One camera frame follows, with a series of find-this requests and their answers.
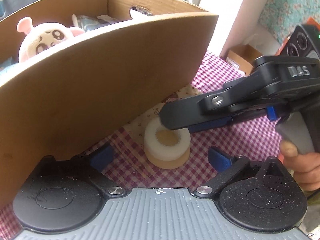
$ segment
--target human hand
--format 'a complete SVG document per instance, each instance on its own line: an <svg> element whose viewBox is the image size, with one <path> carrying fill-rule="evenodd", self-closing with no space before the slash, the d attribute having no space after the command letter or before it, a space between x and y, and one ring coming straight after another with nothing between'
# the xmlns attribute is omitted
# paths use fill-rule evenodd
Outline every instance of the human hand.
<svg viewBox="0 0 320 240"><path fill-rule="evenodd" d="M306 191L320 188L320 154L298 154L296 146L282 140L280 153L284 156L284 166L294 170L293 177L299 186Z"/></svg>

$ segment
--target gray handle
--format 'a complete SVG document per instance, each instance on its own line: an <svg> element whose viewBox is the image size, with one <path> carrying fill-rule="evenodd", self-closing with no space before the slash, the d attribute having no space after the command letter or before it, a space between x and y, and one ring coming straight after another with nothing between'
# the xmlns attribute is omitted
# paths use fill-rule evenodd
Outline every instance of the gray handle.
<svg viewBox="0 0 320 240"><path fill-rule="evenodd" d="M299 154L315 151L310 133L300 112L294 112L288 119L280 120L275 129L283 139L292 142L297 147Z"/></svg>

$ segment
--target silver screw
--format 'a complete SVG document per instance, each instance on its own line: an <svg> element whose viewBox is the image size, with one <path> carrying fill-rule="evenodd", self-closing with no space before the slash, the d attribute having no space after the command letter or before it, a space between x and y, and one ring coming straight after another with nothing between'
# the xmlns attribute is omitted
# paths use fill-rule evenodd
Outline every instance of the silver screw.
<svg viewBox="0 0 320 240"><path fill-rule="evenodd" d="M209 186L201 186L197 188L197 192L200 194L210 194L212 192L212 188Z"/></svg>
<svg viewBox="0 0 320 240"><path fill-rule="evenodd" d="M212 99L211 101L215 106L220 106L223 103L223 97L222 96L217 96Z"/></svg>
<svg viewBox="0 0 320 240"><path fill-rule="evenodd" d="M108 189L108 192L111 195L120 195L124 192L124 189L121 187L111 187L110 189Z"/></svg>

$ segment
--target plush toy ear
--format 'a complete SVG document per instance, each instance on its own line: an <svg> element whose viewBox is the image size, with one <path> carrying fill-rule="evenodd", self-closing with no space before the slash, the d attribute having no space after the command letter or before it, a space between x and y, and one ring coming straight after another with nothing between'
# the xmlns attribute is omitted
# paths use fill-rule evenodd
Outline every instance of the plush toy ear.
<svg viewBox="0 0 320 240"><path fill-rule="evenodd" d="M70 27L69 30L72 32L73 36L78 36L84 33L84 30L79 27Z"/></svg>
<svg viewBox="0 0 320 240"><path fill-rule="evenodd" d="M17 24L17 31L27 35L33 29L32 19L30 17L22 18Z"/></svg>

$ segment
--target pink plush bear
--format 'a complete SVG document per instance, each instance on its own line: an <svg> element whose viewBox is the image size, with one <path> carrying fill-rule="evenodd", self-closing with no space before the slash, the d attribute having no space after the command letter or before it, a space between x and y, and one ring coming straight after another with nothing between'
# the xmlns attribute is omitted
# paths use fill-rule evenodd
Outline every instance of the pink plush bear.
<svg viewBox="0 0 320 240"><path fill-rule="evenodd" d="M67 28L59 23L42 23L33 27L30 17L24 17L18 22L17 31L26 35L20 46L19 62L24 62L58 43L84 33L83 29Z"/></svg>

